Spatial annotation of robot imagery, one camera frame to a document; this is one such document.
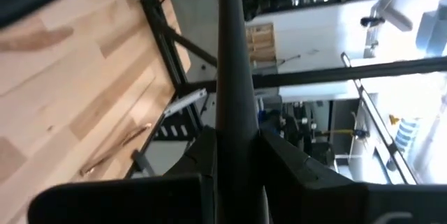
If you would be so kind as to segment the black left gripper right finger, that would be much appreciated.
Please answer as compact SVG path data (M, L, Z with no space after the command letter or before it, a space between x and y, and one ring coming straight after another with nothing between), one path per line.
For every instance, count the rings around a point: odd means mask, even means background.
M352 181L269 131L263 183L275 223L445 223L446 187Z

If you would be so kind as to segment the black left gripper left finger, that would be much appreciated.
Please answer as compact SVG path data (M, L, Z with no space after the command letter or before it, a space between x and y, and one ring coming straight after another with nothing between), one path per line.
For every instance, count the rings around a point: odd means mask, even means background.
M53 186L38 194L29 223L213 223L216 131L200 137L164 175Z

